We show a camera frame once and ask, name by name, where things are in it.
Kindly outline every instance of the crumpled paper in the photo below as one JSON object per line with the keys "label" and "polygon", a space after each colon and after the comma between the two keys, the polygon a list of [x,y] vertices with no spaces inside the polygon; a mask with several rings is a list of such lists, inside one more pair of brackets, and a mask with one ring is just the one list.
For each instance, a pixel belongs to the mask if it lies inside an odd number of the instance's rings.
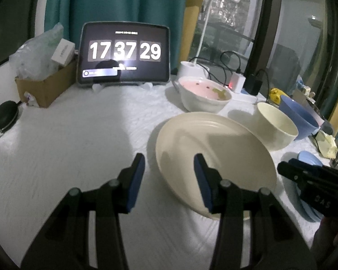
{"label": "crumpled paper", "polygon": [[318,142],[319,152],[325,158],[335,159],[337,156],[338,148],[335,138],[332,135],[328,135],[320,130],[315,137]]}
{"label": "crumpled paper", "polygon": [[29,106],[36,106],[37,108],[39,107],[37,101],[36,101],[36,97],[33,96],[32,94],[28,93],[27,91],[24,92],[24,96],[26,97],[27,101],[27,105]]}

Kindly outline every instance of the window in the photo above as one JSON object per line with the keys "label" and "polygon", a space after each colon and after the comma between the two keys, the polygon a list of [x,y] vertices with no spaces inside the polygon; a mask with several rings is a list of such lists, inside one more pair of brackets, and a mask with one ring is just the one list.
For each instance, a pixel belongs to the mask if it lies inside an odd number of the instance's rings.
{"label": "window", "polygon": [[[197,52],[209,2],[210,0],[203,1],[189,58],[193,58]],[[262,0],[241,0],[239,3],[231,0],[213,0],[200,57],[219,63],[221,52],[235,51],[241,57],[241,69],[244,71],[253,46],[261,7]],[[201,63],[209,65],[211,72],[220,80],[224,80],[220,68],[205,61]],[[225,63],[230,69],[236,70],[239,59],[232,55],[226,57]]]}
{"label": "window", "polygon": [[[197,52],[209,1],[203,1],[189,58]],[[269,88],[289,93],[300,75],[329,118],[338,99],[338,0],[213,0],[200,57],[220,63],[223,51],[240,57],[245,75],[266,68]],[[224,82],[221,68],[199,62]],[[224,62],[232,71],[239,66],[235,55]],[[260,92],[267,95],[266,80]]]}
{"label": "window", "polygon": [[338,7],[333,0],[282,0],[267,68],[271,86],[284,92],[300,75],[329,116],[336,102],[330,97],[338,89]]}

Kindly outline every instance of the charger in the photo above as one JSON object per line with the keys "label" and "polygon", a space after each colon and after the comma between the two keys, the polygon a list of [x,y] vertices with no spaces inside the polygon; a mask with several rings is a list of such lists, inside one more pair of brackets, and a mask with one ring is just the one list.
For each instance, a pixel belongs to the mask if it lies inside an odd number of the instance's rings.
{"label": "charger", "polygon": [[244,89],[247,93],[257,96],[260,88],[262,87],[263,80],[262,76],[255,76],[249,74],[244,82]]}
{"label": "charger", "polygon": [[241,93],[244,83],[245,77],[240,73],[234,72],[232,78],[230,79],[228,87],[234,93]]}

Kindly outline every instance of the white bowl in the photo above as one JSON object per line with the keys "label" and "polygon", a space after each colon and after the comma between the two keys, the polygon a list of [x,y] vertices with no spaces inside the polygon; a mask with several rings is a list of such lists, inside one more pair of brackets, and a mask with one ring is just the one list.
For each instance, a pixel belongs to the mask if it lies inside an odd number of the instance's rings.
{"label": "white bowl", "polygon": [[258,103],[254,134],[269,151],[287,147],[297,136],[298,129],[284,112],[267,103]]}
{"label": "white bowl", "polygon": [[[188,82],[190,83],[191,90],[188,90]],[[190,112],[217,113],[220,112],[231,99],[228,88],[209,79],[182,77],[179,78],[178,83],[182,103]],[[206,96],[206,93],[208,93],[207,89],[212,91],[212,93],[209,92],[210,95],[216,93],[213,90],[217,90],[218,99],[212,99],[209,98],[210,96]],[[221,93],[221,96],[223,96],[224,99],[219,100],[219,93]]]}

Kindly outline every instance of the power cord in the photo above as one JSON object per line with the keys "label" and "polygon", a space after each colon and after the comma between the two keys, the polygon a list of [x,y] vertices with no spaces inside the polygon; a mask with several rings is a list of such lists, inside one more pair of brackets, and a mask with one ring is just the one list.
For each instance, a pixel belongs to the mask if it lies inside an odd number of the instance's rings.
{"label": "power cord", "polygon": [[267,77],[267,86],[268,86],[268,94],[267,94],[267,100],[265,101],[266,103],[268,103],[269,101],[269,95],[270,95],[270,87],[269,87],[269,76],[268,76],[268,73],[266,70],[263,70],[263,69],[259,69],[256,73],[256,77],[259,76],[259,72],[260,71],[263,71],[265,73],[265,76]]}
{"label": "power cord", "polygon": [[315,140],[315,142],[317,143],[317,148],[318,148],[318,151],[320,152],[319,150],[319,144],[318,144],[318,141],[317,141],[317,135],[318,135],[319,131],[315,134],[315,135],[312,135],[313,136],[313,139]]}
{"label": "power cord", "polygon": [[221,53],[221,55],[220,55],[220,57],[219,57],[219,60],[220,60],[220,62],[222,62],[222,64],[223,64],[224,66],[226,66],[226,67],[228,68],[228,70],[230,70],[229,67],[228,67],[228,66],[223,62],[223,60],[222,60],[222,57],[223,57],[225,54],[234,54],[234,55],[236,55],[236,56],[238,57],[238,59],[239,59],[239,67],[238,67],[238,69],[235,71],[235,73],[241,74],[242,71],[240,70],[240,67],[242,66],[242,60],[240,59],[239,55],[238,55],[237,53],[233,52],[233,51],[225,51],[225,52],[222,52],[222,53]]}
{"label": "power cord", "polygon": [[189,60],[189,62],[191,62],[191,61],[193,61],[193,60],[195,60],[195,59],[204,60],[204,61],[207,61],[207,62],[210,62],[210,63],[214,64],[215,66],[218,66],[218,67],[222,68],[223,71],[224,71],[224,83],[221,82],[221,81],[219,81],[219,80],[213,75],[213,73],[210,73],[210,75],[213,76],[220,84],[222,84],[223,86],[226,86],[226,82],[227,82],[227,72],[225,71],[225,68],[224,68],[222,65],[220,65],[220,64],[218,64],[218,63],[216,63],[216,62],[213,62],[213,61],[211,61],[211,60],[202,58],[202,57],[193,57],[193,58],[191,58],[191,59]]}
{"label": "power cord", "polygon": [[[206,70],[206,68],[205,68],[202,64],[200,64],[200,63],[197,62],[197,65],[201,66],[203,69]],[[222,84],[223,86],[225,86],[225,84],[224,84],[223,82],[221,82],[217,77],[215,77],[215,76],[213,75],[213,73],[211,73],[211,72],[209,72],[209,71],[207,71],[207,72],[208,72],[208,75],[209,75],[209,79],[210,79],[210,80],[212,80],[212,77],[213,77],[216,81],[218,81],[220,84]]]}

